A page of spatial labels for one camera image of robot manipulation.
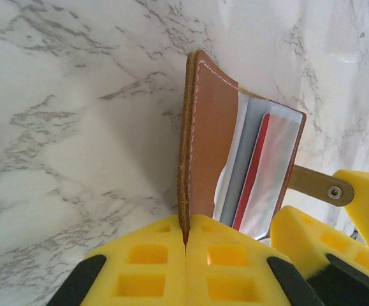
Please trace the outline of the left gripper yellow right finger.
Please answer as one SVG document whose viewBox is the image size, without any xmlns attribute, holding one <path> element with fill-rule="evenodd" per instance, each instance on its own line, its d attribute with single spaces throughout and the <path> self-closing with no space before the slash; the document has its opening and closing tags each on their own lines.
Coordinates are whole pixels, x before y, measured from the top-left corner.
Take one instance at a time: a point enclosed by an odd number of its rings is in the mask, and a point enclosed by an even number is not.
<svg viewBox="0 0 369 306">
<path fill-rule="evenodd" d="M 191 218 L 186 306 L 323 306 L 290 259 L 204 215 Z"/>
</svg>

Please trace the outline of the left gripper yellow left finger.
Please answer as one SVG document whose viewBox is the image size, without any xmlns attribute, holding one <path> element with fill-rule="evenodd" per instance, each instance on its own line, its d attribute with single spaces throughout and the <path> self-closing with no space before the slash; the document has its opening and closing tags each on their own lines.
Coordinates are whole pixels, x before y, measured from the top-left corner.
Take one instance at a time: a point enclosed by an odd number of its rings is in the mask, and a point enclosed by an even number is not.
<svg viewBox="0 0 369 306">
<path fill-rule="evenodd" d="M 54 294 L 54 306 L 185 303 L 185 248 L 177 215 L 90 251 Z"/>
</svg>

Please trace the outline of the red credit card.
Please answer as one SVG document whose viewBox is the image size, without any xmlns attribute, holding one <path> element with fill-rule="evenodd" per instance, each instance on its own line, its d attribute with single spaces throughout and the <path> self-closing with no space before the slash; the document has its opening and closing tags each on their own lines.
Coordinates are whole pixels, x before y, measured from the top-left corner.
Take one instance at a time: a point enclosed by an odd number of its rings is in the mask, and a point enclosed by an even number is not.
<svg viewBox="0 0 369 306">
<path fill-rule="evenodd" d="M 243 215 L 246 211 L 249 202 L 249 197 L 252 192 L 254 183 L 256 181 L 257 169 L 259 166 L 259 160 L 261 158 L 264 139 L 266 137 L 266 132 L 268 129 L 269 119 L 270 119 L 269 113 L 263 115 L 263 119 L 261 121 L 261 125 L 257 134 L 254 150 L 250 159 L 247 175 L 245 177 L 242 193 L 236 210 L 235 218 L 233 220 L 232 228 L 235 230 L 240 230 Z"/>
</svg>

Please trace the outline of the brown leather card holder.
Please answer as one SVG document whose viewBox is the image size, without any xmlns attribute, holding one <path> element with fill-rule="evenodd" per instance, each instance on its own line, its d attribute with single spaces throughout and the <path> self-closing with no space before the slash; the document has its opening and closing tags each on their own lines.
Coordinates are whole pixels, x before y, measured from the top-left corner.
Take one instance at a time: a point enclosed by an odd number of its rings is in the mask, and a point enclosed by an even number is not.
<svg viewBox="0 0 369 306">
<path fill-rule="evenodd" d="M 240 232 L 262 240 L 293 189 L 336 207 L 352 186 L 295 164 L 306 115 L 242 89 L 206 52 L 187 56 L 178 166 L 178 215 L 184 237 L 191 217 L 206 215 L 232 228 L 263 115 L 270 119 Z"/>
</svg>

